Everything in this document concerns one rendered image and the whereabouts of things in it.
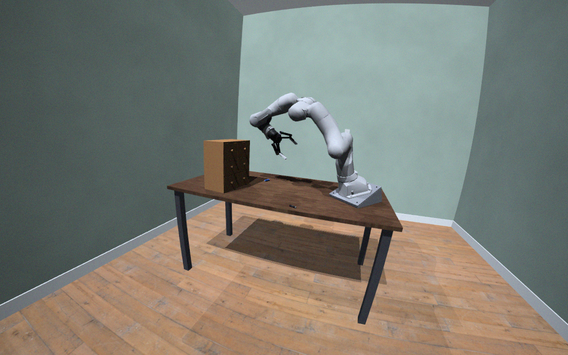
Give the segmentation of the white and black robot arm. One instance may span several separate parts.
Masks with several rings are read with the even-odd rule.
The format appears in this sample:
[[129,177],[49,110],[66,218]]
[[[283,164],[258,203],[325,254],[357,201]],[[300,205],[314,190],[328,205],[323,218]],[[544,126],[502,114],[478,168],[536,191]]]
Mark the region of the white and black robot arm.
[[311,118],[324,135],[328,154],[336,159],[339,195],[351,199],[371,193],[371,185],[364,177],[358,176],[357,171],[354,171],[352,135],[347,132],[340,133],[333,115],[323,104],[316,103],[312,97],[300,99],[293,93],[285,94],[261,111],[261,114],[259,112],[251,115],[249,122],[263,134],[268,135],[271,130],[274,130],[270,124],[271,117],[287,112],[293,121],[306,120],[306,117]]

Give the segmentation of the wooden chest of drawers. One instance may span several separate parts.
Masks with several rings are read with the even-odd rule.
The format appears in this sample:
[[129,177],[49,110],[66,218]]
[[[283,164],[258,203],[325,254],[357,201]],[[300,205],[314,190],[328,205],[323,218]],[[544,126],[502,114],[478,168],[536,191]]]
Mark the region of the wooden chest of drawers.
[[[224,192],[224,143],[237,143],[241,142],[235,139],[227,139],[224,142],[217,142],[218,140],[204,140],[204,180],[205,189],[216,191],[220,193]],[[239,156],[243,157],[243,156]],[[238,148],[237,148],[237,188],[238,187]]]

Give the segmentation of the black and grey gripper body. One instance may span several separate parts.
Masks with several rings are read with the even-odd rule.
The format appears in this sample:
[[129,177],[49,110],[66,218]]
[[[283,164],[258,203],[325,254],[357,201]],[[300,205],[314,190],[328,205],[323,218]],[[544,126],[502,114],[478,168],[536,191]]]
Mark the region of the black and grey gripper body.
[[277,140],[277,143],[281,143],[282,139],[277,139],[277,137],[281,137],[280,134],[278,134],[278,132],[276,130],[271,130],[268,133],[268,137],[273,140],[273,142],[275,143],[275,140]]

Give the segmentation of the brown wooden drawer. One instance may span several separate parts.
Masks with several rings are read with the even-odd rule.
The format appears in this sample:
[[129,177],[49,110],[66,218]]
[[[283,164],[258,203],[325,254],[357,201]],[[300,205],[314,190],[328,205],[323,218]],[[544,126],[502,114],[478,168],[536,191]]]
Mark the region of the brown wooden drawer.
[[237,173],[237,159],[224,160],[224,176]]
[[241,185],[244,185],[246,183],[249,183],[249,172],[248,170],[246,170],[245,172],[240,172],[238,173],[238,187]]
[[237,143],[224,143],[224,159],[237,157]]
[[249,157],[238,158],[238,171],[243,171],[249,169]]
[[249,142],[238,142],[238,157],[249,155]]
[[229,175],[224,177],[224,192],[237,188],[237,175]]

